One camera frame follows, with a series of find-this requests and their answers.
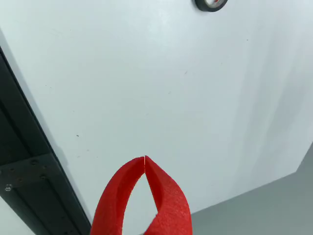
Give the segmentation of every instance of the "tape roll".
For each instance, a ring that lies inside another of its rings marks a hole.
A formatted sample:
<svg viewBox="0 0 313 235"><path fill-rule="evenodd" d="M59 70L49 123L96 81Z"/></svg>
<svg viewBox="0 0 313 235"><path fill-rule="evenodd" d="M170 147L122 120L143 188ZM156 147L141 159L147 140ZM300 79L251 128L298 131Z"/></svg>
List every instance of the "tape roll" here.
<svg viewBox="0 0 313 235"><path fill-rule="evenodd" d="M221 10L227 0L195 0L195 3L201 11L215 12Z"/></svg>

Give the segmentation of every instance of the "black bracket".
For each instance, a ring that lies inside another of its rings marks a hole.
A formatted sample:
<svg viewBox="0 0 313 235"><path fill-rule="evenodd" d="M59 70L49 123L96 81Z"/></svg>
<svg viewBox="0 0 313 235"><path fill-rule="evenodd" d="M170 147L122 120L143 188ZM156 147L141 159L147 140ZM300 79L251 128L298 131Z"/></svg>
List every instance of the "black bracket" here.
<svg viewBox="0 0 313 235"><path fill-rule="evenodd" d="M11 191L38 181L60 175L59 163L52 154L0 165L0 190Z"/></svg>

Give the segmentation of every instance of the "screw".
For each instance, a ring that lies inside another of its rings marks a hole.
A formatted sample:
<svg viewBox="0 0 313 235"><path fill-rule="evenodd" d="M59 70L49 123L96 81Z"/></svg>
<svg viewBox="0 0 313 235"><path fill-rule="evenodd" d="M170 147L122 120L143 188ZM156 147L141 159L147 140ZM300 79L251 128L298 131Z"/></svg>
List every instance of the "screw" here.
<svg viewBox="0 0 313 235"><path fill-rule="evenodd" d="M31 163L32 165L37 165L38 161L37 161L37 160L32 160L30 163Z"/></svg>
<svg viewBox="0 0 313 235"><path fill-rule="evenodd" d="M4 191L9 192L9 191L12 190L12 188L13 188L13 186L8 184L8 185L5 186Z"/></svg>

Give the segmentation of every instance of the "dark edge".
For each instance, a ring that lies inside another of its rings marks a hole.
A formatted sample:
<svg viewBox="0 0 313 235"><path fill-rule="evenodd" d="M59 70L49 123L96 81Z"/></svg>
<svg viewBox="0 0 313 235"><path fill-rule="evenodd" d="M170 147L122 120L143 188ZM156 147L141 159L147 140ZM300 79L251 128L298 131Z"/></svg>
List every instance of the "dark edge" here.
<svg viewBox="0 0 313 235"><path fill-rule="evenodd" d="M48 179L51 182L49 183L51 194L59 201L61 208L66 210L66 213L70 217L68 221L71 224L74 223L74 226L78 230L77 233L82 235L89 234L91 228L90 222L0 47L1 111L2 115L6 118L6 122L0 123L0 126L1 124L9 126L9 132L13 133L12 136L15 135L15 137L12 137L15 140L10 142L11 146L9 148L15 148L18 144L22 145L26 150L26 153L21 152L18 158L10 154L9 157L4 156L9 161L5 161L2 164L14 163L21 159L51 153L54 160L60 166L62 173L61 176ZM0 188L0 195L35 234L54 235L49 232L51 229L42 223L44 218L36 216L38 213L34 213L33 208L24 198L21 198L17 190L13 189L11 192L4 192ZM40 197L40 195L35 194L30 194L30 196Z"/></svg>

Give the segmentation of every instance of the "white surface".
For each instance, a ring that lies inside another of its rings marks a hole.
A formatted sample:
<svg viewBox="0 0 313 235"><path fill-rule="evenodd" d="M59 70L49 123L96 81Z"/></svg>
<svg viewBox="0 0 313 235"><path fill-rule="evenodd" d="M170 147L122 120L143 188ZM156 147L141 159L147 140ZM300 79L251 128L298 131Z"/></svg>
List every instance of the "white surface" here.
<svg viewBox="0 0 313 235"><path fill-rule="evenodd" d="M157 162L196 212L295 172L313 140L310 0L0 6L3 50L90 219L134 157ZM124 234L154 213L141 180Z"/></svg>

